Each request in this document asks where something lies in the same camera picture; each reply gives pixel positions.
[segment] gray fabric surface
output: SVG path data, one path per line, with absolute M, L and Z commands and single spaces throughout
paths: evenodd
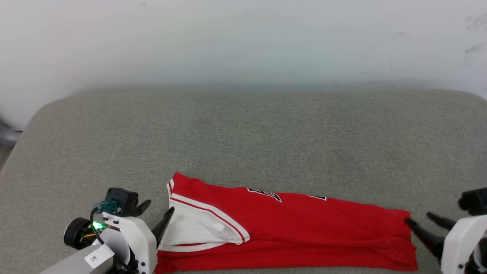
M 454 91 L 86 95 L 31 120 L 0 173 L 2 273 L 39 273 L 74 253 L 66 225 L 107 188 L 168 208 L 175 171 L 207 183 L 330 196 L 452 218 L 487 178 L 487 104 Z M 439 273 L 418 247 L 418 273 Z M 219 273 L 323 273 L 320 268 Z M 328 268 L 327 273 L 391 270 Z

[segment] white trim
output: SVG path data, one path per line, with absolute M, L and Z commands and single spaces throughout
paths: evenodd
M 229 228 L 231 228 L 235 232 L 236 235 L 239 235 L 239 232 L 240 232 L 240 234 L 242 234 L 242 236 L 243 236 L 243 242 L 241 241 L 241 243 L 239 243 L 239 244 L 248 242 L 250 240 L 250 235 L 247 232 L 247 230 L 245 230 L 245 228 L 243 226 L 241 226 L 237 221 L 235 221 L 234 219 L 232 219 L 225 212 L 219 210 L 218 208 L 216 208 L 216 207 L 214 207 L 212 205 L 208 205 L 208 204 L 205 204 L 205 203 L 201 203 L 201 202 L 195 201 L 193 199 L 190 199 L 190 198 L 181 196 L 181 195 L 176 194 L 174 192 L 171 194 L 171 197 L 170 198 L 178 199 L 178 200 L 181 200 L 181 201 L 186 202 L 188 204 L 191 204 L 191 205 L 194 205 L 194 206 L 197 206 L 197 207 L 200 207 L 200 208 L 204 208 L 204 209 L 207 209 L 207 210 L 211 210 L 212 212 L 214 212 L 218 216 L 216 216 L 215 214 L 212 214 L 211 212 L 206 211 L 206 210 L 202 210 L 202 209 L 199 209 L 199 208 L 191 207 L 191 206 L 188 206 L 188 205 L 186 205 L 184 203 L 180 203 L 180 202 L 175 201 L 175 200 L 169 200 L 169 203 L 177 203 L 178 205 L 184 206 L 186 208 L 191 208 L 191 209 L 194 209 L 194 210 L 197 210 L 197 211 L 200 211 L 200 212 L 205 212 L 205 213 L 208 213 L 208 214 L 214 216 L 217 219 L 223 219 L 223 220 L 227 221 L 228 223 L 230 223 L 231 225 L 233 225 L 238 230 L 238 232 L 237 232 L 237 231 L 235 231 L 235 229 L 233 227 L 229 226 Z
M 159 250 L 162 251 L 170 251 L 170 252 L 194 252 L 194 251 L 201 251 L 207 250 L 211 248 L 215 248 L 217 246 L 224 245 L 226 243 L 206 243 L 200 245 L 189 245 L 189 246 L 179 246 L 179 245 L 161 245 L 159 246 Z

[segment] basketball jersey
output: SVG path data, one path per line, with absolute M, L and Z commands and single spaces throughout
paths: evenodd
M 312 266 L 417 270 L 404 210 L 210 185 L 174 174 L 157 274 Z

